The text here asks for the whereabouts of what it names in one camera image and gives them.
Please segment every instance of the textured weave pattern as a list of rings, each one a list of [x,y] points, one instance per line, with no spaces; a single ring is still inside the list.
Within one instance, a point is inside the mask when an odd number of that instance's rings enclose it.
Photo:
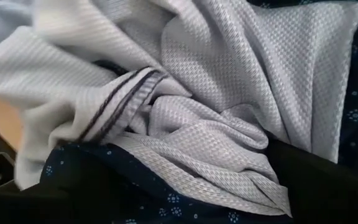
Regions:
[[[290,214],[267,133],[337,161],[356,2],[3,1],[0,18],[0,97],[23,111],[23,188],[118,87],[84,140],[117,144],[187,197]],[[153,68],[117,77],[91,60]],[[135,133],[120,134],[128,123]]]

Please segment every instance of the white waffle-knit fabric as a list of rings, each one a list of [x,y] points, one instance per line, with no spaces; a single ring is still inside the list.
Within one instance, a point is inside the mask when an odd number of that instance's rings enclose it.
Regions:
[[[179,193],[290,215],[287,189],[263,155],[267,136],[337,161],[357,26],[356,2],[2,0],[0,97],[24,122],[16,181],[36,184],[57,141],[79,138],[128,80],[85,140],[122,109],[103,142]],[[98,59],[131,72],[117,77],[90,63]],[[135,133],[124,133],[127,125]]]

